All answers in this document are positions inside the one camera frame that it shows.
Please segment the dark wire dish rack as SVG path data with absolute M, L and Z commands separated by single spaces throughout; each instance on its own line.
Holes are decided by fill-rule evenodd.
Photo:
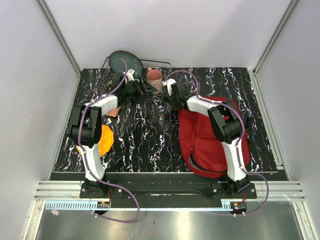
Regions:
M 162 100 L 163 80 L 170 73 L 172 65 L 167 61 L 140 59 L 132 54 L 115 53 L 103 63 L 95 88 L 104 94 L 114 92 L 118 100 L 130 99 L 135 103 Z

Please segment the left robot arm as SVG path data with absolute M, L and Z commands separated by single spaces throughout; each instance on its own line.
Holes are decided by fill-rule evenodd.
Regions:
M 141 81 L 134 78 L 134 70 L 117 73 L 111 81 L 111 91 L 86 104 L 74 104 L 71 109 L 68 133 L 79 149 L 85 166 L 85 191 L 103 198 L 108 193 L 105 170 L 102 166 L 99 142 L 102 137 L 102 116 L 117 108 L 121 98 L 143 96 Z

